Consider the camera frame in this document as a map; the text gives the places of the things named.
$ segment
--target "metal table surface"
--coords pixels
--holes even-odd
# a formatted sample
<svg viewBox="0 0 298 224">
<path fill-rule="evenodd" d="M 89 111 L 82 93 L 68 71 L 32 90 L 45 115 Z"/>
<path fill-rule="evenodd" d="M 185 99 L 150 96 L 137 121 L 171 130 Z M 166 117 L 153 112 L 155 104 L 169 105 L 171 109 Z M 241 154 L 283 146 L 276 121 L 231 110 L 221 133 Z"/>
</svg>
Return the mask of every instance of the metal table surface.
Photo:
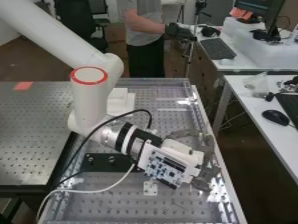
<svg viewBox="0 0 298 224">
<path fill-rule="evenodd" d="M 153 113 L 157 135 L 165 137 L 181 129 L 206 132 L 198 96 L 186 79 L 122 79 L 118 86 L 127 87 L 129 92 L 135 93 L 135 109 L 147 109 Z M 125 120 L 145 127 L 147 116 L 137 113 Z M 73 151 L 81 141 L 82 138 L 78 138 Z M 179 141 L 193 148 L 202 144 L 197 137 Z M 86 152 L 117 153 L 89 141 L 66 176 L 78 171 Z M 76 190 L 104 189 L 122 175 L 124 173 L 82 173 L 64 187 Z M 46 204 L 40 224 L 239 223 L 222 174 L 213 180 L 210 195 L 189 186 L 174 191 L 158 184 L 158 196 L 145 196 L 142 187 L 146 180 L 143 174 L 131 173 L 117 187 L 101 194 L 57 194 Z"/>
<path fill-rule="evenodd" d="M 38 192 L 57 169 L 69 139 L 68 83 L 0 83 L 0 192 Z"/>
</svg>

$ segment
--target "hand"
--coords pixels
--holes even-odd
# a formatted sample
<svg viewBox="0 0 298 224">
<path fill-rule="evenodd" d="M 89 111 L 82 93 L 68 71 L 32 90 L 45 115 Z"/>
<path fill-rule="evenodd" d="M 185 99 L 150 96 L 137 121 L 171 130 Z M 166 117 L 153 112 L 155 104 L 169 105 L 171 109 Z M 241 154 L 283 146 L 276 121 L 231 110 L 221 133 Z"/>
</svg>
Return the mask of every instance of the hand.
<svg viewBox="0 0 298 224">
<path fill-rule="evenodd" d="M 189 29 L 178 26 L 177 23 L 170 23 L 165 27 L 165 34 L 177 39 L 189 39 L 197 41 L 197 37 L 193 35 Z"/>
</svg>

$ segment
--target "floor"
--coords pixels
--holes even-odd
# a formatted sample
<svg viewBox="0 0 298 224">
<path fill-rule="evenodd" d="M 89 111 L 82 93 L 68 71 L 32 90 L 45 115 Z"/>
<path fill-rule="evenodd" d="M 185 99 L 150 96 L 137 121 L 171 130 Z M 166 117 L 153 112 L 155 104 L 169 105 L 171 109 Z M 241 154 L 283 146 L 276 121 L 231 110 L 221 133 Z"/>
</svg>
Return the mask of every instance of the floor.
<svg viewBox="0 0 298 224">
<path fill-rule="evenodd" d="M 0 81 L 68 81 L 70 70 L 30 41 L 0 47 Z M 298 187 L 247 117 L 221 132 L 218 143 L 249 223 L 296 224 Z M 22 205 L 14 224 L 33 224 L 33 216 Z"/>
</svg>

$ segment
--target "computer monitor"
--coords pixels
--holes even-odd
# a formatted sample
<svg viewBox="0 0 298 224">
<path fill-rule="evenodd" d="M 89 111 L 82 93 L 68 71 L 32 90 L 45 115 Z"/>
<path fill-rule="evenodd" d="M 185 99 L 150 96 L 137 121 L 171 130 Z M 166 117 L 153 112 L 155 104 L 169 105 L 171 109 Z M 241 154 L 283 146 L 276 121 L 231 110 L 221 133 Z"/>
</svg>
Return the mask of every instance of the computer monitor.
<svg viewBox="0 0 298 224">
<path fill-rule="evenodd" d="M 282 10 L 284 0 L 237 0 L 235 7 L 251 11 L 255 16 L 265 20 L 266 32 L 257 30 L 254 38 L 259 40 L 280 40 L 276 28 L 276 18 Z"/>
<path fill-rule="evenodd" d="M 254 13 L 255 16 L 265 16 L 271 0 L 237 0 L 235 7 Z"/>
<path fill-rule="evenodd" d="M 284 0 L 271 0 L 270 7 L 267 9 L 267 13 L 265 18 L 265 25 L 266 25 L 266 30 L 267 34 L 270 36 L 274 36 L 274 32 L 276 32 L 276 19 L 282 10 L 284 4 Z"/>
</svg>

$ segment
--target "black chair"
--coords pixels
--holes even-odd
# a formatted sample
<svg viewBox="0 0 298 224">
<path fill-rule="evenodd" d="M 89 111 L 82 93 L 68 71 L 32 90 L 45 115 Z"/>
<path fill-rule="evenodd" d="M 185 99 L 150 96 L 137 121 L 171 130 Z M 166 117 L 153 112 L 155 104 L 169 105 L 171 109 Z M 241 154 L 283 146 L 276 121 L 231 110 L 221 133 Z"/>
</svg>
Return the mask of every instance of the black chair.
<svg viewBox="0 0 298 224">
<path fill-rule="evenodd" d="M 89 0 L 92 15 L 109 15 L 109 7 L 105 0 Z M 102 30 L 102 37 L 105 39 L 105 28 L 110 24 L 109 19 L 94 19 L 96 25 Z"/>
<path fill-rule="evenodd" d="M 88 0 L 58 0 L 56 1 L 56 13 L 61 23 L 101 52 L 106 52 L 108 42 L 104 38 L 92 38 L 96 32 Z"/>
</svg>

